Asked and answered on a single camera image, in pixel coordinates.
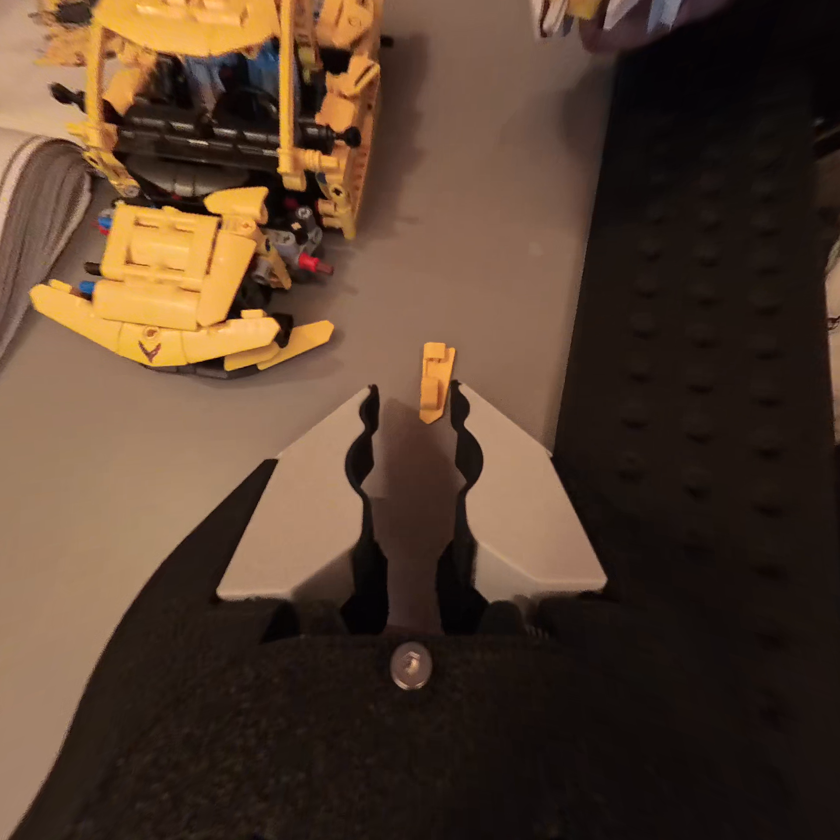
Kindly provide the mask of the white shirt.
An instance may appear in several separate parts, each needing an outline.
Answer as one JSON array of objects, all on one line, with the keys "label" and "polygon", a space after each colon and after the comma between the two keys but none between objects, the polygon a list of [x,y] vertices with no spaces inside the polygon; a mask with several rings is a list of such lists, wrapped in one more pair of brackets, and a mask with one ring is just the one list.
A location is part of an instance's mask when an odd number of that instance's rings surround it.
[{"label": "white shirt", "polygon": [[833,393],[835,445],[839,445],[839,238],[831,247],[825,273],[827,346]]}]

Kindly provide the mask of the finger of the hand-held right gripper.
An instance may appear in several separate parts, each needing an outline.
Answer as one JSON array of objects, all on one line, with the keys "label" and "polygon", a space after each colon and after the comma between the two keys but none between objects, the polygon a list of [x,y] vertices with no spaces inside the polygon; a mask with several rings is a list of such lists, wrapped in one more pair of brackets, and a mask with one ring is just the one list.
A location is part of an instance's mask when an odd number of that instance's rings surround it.
[{"label": "finger of the hand-held right gripper", "polygon": [[572,1],[531,1],[530,15],[536,39],[565,37],[574,26]]},{"label": "finger of the hand-held right gripper", "polygon": [[609,31],[634,14],[637,7],[647,4],[642,17],[645,32],[652,34],[659,28],[672,28],[679,15],[683,1],[609,1],[605,8],[604,30]]}]

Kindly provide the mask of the person's right hand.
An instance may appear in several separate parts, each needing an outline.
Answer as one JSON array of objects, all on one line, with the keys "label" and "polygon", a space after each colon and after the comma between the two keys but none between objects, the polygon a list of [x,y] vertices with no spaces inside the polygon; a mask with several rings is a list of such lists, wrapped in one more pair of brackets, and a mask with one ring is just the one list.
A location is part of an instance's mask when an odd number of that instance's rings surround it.
[{"label": "person's right hand", "polygon": [[678,20],[672,28],[660,27],[651,33],[647,32],[645,21],[640,19],[626,18],[612,29],[604,29],[594,20],[582,21],[579,25],[579,34],[583,48],[587,52],[600,56],[617,55],[649,46],[676,34],[682,28],[698,25],[715,16],[715,14],[688,16]]}]

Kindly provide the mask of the toy car instruction booklet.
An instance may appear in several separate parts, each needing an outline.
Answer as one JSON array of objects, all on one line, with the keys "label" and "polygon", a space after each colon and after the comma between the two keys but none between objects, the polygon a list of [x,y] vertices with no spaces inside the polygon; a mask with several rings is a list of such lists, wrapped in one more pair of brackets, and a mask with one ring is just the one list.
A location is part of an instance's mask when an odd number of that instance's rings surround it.
[{"label": "toy car instruction booklet", "polygon": [[91,176],[49,85],[78,88],[83,72],[39,62],[46,27],[37,2],[1,3],[1,355],[84,218]]}]

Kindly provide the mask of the long yellow toy piece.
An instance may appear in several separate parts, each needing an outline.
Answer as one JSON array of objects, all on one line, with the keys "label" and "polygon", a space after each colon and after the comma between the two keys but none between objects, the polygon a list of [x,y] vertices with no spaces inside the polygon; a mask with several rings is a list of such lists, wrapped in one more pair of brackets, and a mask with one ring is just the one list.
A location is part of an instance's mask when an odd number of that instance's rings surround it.
[{"label": "long yellow toy piece", "polygon": [[426,342],[423,347],[419,418],[430,425],[444,412],[455,367],[456,350],[445,342]]}]

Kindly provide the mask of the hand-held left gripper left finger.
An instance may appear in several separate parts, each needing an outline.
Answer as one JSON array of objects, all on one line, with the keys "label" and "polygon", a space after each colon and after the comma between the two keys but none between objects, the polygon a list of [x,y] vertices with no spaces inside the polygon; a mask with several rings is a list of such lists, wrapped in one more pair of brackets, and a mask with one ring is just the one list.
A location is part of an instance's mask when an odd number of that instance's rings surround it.
[{"label": "hand-held left gripper left finger", "polygon": [[385,629],[388,561],[363,488],[379,414],[379,390],[368,385],[280,451],[217,587],[221,600],[326,602],[352,633]]}]

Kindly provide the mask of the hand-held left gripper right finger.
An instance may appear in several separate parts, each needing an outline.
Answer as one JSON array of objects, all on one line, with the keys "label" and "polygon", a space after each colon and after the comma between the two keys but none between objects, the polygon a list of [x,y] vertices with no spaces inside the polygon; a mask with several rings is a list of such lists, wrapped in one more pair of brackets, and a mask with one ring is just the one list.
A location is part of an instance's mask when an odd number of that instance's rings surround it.
[{"label": "hand-held left gripper right finger", "polygon": [[464,484],[437,562],[444,633],[474,634],[493,603],[527,616],[545,599],[603,592],[606,573],[549,450],[464,383],[452,384],[449,409]]}]

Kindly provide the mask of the perforated panel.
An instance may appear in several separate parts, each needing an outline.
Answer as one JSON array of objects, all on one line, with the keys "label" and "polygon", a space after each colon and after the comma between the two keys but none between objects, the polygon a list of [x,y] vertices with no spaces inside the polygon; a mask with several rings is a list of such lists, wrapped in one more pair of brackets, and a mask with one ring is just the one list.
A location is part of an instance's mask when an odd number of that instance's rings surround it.
[{"label": "perforated panel", "polygon": [[838,838],[838,511],[796,60],[685,32],[621,60],[554,456],[586,605],[662,689],[643,837]]}]

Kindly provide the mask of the grey desk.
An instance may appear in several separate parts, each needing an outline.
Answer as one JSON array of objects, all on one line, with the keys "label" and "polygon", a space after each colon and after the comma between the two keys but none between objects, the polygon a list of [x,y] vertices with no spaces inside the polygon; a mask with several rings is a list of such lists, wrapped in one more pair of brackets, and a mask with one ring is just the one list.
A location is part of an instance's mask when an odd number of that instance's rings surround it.
[{"label": "grey desk", "polygon": [[329,344],[215,382],[150,372],[30,312],[2,367],[2,838],[56,758],[104,647],[161,562],[264,459],[363,387],[365,487],[390,622],[439,629],[460,474],[418,419],[423,345],[552,447],[612,71],[537,44],[527,2],[386,2],[381,110],[355,240],[280,304]]}]

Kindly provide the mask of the yellow toy brick car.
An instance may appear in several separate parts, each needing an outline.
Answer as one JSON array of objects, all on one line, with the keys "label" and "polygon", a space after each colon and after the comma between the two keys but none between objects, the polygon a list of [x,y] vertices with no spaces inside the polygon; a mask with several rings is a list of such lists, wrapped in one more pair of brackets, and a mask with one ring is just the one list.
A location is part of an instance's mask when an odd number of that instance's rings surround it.
[{"label": "yellow toy brick car", "polygon": [[378,1],[43,2],[50,94],[118,198],[90,280],[37,312],[147,369],[223,379],[327,343],[271,302],[330,276],[325,230],[357,234],[380,105]]}]

